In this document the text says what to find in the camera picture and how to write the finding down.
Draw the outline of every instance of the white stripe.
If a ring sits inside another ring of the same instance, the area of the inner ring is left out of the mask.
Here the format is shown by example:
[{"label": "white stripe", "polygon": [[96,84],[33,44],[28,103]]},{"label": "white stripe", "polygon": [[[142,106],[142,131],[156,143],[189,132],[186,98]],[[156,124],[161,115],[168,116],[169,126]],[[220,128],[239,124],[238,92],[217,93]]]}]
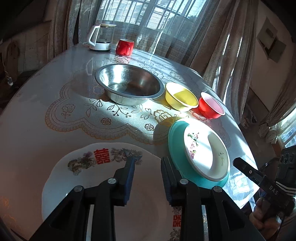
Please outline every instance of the white stripe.
[{"label": "white stripe", "polygon": [[283,188],[287,189],[287,190],[291,190],[291,191],[296,191],[296,188],[289,188],[289,187],[286,187],[284,186],[283,184],[279,183],[279,182],[276,182],[276,184],[282,186]]},{"label": "white stripe", "polygon": [[293,194],[293,195],[296,195],[296,193],[293,192],[293,191],[288,191],[288,190],[282,188],[281,186],[278,186],[278,187],[279,187],[281,190],[283,190],[286,194]]},{"label": "white stripe", "polygon": [[295,195],[293,194],[290,194],[290,193],[286,193],[287,195],[291,196],[291,197],[294,197]]}]

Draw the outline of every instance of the white plate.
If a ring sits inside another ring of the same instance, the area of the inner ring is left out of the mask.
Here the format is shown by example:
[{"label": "white plate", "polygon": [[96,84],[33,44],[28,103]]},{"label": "white plate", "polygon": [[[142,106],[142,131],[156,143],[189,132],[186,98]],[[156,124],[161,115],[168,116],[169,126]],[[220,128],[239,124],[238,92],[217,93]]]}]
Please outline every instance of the white plate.
[{"label": "white plate", "polygon": [[[108,149],[110,162],[97,164],[94,151],[103,148]],[[181,209],[172,208],[166,200],[160,158],[127,143],[95,143],[63,157],[53,168],[42,191],[43,220],[76,185],[89,188],[113,177],[115,171],[125,165],[123,148],[128,150],[128,155],[136,153],[142,158],[135,166],[127,205],[114,207],[117,240],[178,240],[181,223],[173,219],[181,218]]]},{"label": "white plate", "polygon": [[221,138],[206,124],[196,120],[184,132],[184,146],[191,166],[204,178],[218,182],[229,172],[227,149]]}]

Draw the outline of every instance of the glass kettle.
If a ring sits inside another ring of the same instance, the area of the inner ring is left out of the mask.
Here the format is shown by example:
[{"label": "glass kettle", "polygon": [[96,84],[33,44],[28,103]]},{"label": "glass kettle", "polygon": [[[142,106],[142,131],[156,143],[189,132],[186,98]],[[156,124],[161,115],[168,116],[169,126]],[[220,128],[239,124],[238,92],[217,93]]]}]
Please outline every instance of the glass kettle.
[{"label": "glass kettle", "polygon": [[112,47],[115,24],[97,23],[87,35],[87,43],[92,50],[104,51]]}]

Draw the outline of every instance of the electric kettle base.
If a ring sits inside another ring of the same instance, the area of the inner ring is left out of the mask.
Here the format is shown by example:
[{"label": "electric kettle base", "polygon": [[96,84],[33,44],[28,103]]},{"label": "electric kettle base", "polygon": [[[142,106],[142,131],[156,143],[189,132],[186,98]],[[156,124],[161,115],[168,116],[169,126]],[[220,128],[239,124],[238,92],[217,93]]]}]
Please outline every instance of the electric kettle base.
[{"label": "electric kettle base", "polygon": [[111,47],[112,47],[112,43],[96,43],[95,46],[89,45],[89,48],[91,50],[97,50],[97,51],[110,50]]}]

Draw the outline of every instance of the yellow bowl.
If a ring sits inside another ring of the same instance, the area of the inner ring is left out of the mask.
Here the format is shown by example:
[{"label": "yellow bowl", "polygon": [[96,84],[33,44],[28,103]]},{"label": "yellow bowl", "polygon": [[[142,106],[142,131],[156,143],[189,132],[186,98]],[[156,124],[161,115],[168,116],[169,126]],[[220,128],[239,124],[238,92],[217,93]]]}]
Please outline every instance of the yellow bowl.
[{"label": "yellow bowl", "polygon": [[184,86],[169,82],[165,85],[165,99],[171,107],[186,112],[198,106],[196,96]]}]

